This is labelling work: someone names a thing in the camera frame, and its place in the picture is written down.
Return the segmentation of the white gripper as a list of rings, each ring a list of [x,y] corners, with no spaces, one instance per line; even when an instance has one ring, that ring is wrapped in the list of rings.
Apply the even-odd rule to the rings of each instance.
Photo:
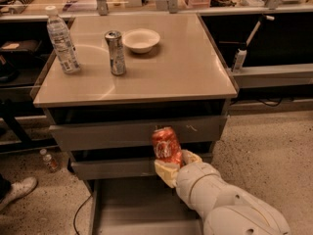
[[[156,174],[170,188],[176,187],[177,195],[191,210],[211,210],[220,191],[213,180],[220,179],[220,173],[189,150],[182,151],[182,161],[180,169],[178,164],[155,160]]]

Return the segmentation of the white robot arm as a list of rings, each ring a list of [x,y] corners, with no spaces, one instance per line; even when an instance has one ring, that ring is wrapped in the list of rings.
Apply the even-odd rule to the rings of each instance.
[[[203,235],[291,235],[279,211],[224,181],[216,168],[188,150],[157,153],[155,170],[201,217]]]

